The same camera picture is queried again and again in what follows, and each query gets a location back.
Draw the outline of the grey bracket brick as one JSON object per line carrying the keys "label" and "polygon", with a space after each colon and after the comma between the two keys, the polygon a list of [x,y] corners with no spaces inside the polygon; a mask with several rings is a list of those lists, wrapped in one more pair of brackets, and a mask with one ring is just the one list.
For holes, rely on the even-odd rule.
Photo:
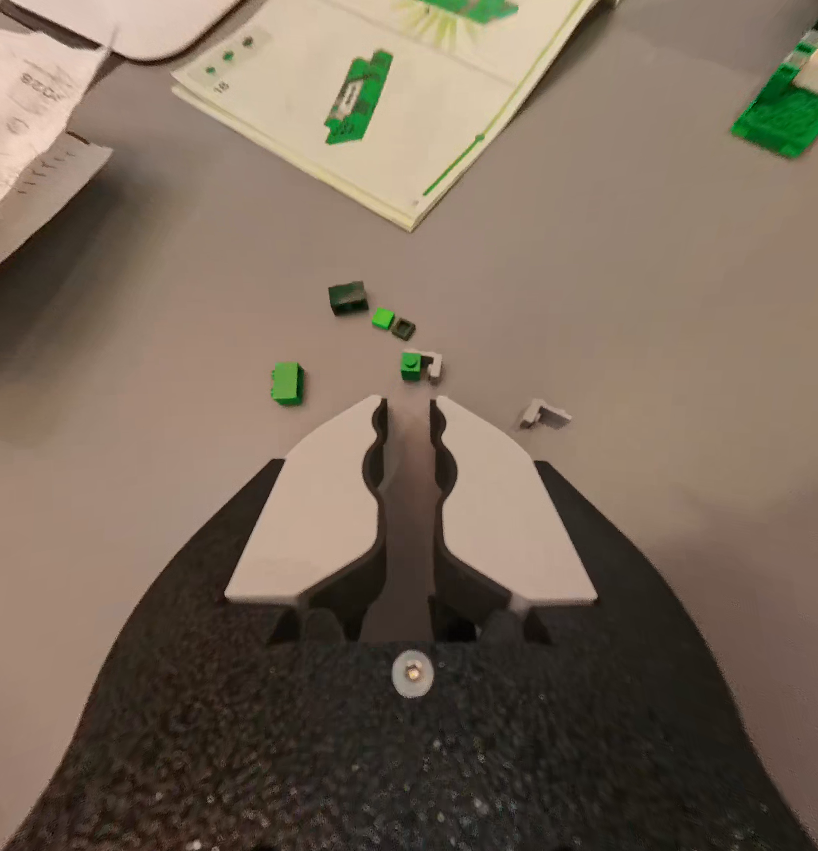
{"label": "grey bracket brick", "polygon": [[572,416],[565,410],[540,398],[532,398],[521,414],[519,428],[526,430],[542,424],[552,429],[561,429],[571,421]]}
{"label": "grey bracket brick", "polygon": [[424,355],[425,368],[423,375],[430,384],[437,385],[444,372],[444,357],[435,351],[420,351],[417,349],[405,349],[404,351],[418,351]]}

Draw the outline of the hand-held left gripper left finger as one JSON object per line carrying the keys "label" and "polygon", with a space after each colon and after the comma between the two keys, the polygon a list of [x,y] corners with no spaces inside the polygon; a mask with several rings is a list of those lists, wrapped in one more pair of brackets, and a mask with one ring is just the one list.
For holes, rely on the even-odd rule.
{"label": "hand-held left gripper left finger", "polygon": [[368,396],[288,452],[226,601],[327,610],[347,640],[359,639],[387,573],[380,489],[387,436],[387,399]]}

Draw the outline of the white stand with tan band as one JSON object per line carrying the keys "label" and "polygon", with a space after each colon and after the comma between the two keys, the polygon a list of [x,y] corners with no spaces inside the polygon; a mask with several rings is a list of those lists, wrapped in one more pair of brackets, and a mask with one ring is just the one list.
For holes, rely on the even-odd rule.
{"label": "white stand with tan band", "polygon": [[105,46],[128,60],[180,55],[240,1],[6,1],[13,20],[75,44]]}

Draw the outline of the green brick build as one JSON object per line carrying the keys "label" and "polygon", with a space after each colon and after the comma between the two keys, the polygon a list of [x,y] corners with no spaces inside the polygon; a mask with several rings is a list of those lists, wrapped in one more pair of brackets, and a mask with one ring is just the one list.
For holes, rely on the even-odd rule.
{"label": "green brick build", "polygon": [[797,158],[818,138],[818,19],[732,125],[732,134]]}

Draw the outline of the grey desk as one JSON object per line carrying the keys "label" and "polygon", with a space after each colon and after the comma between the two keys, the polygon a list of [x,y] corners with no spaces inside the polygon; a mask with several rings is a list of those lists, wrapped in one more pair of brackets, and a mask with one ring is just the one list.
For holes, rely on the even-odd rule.
{"label": "grey desk", "polygon": [[[112,159],[0,267],[0,849],[818,847],[818,143],[730,133],[817,16],[593,14],[412,234],[113,65]],[[550,646],[433,644],[436,389],[351,280],[552,465],[628,629],[597,582]],[[373,393],[384,590],[274,645],[223,601],[266,467]]]}

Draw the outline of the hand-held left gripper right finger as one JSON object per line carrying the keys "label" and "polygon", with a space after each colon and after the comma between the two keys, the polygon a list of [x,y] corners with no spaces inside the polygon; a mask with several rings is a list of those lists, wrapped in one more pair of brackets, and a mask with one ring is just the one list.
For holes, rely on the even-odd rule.
{"label": "hand-held left gripper right finger", "polygon": [[593,607],[597,591],[531,455],[447,396],[429,404],[439,489],[438,629],[482,628],[496,612]]}

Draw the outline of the dark green brick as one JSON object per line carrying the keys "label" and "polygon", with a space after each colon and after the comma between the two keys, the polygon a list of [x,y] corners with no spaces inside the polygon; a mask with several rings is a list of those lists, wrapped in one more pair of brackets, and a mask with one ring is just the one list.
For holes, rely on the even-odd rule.
{"label": "dark green brick", "polygon": [[334,316],[368,312],[369,303],[363,281],[351,281],[328,288],[329,307]]}

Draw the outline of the white paper stack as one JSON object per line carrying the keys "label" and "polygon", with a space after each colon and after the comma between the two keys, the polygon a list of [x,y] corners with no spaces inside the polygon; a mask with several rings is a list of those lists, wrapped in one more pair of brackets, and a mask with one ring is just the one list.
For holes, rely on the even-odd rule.
{"label": "white paper stack", "polygon": [[0,29],[0,265],[110,160],[111,148],[69,128],[109,54]]}

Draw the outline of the long green brick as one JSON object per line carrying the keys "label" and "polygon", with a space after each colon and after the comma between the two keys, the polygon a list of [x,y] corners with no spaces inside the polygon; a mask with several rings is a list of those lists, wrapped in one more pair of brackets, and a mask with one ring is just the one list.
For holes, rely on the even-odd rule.
{"label": "long green brick", "polygon": [[278,362],[271,373],[271,398],[283,407],[297,407],[304,399],[305,370],[292,361]]}

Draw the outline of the brick instruction booklet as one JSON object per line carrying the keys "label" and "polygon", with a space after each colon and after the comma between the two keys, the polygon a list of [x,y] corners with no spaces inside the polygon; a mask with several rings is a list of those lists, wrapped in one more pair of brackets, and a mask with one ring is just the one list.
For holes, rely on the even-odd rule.
{"label": "brick instruction booklet", "polygon": [[271,1],[172,92],[413,231],[597,1]]}

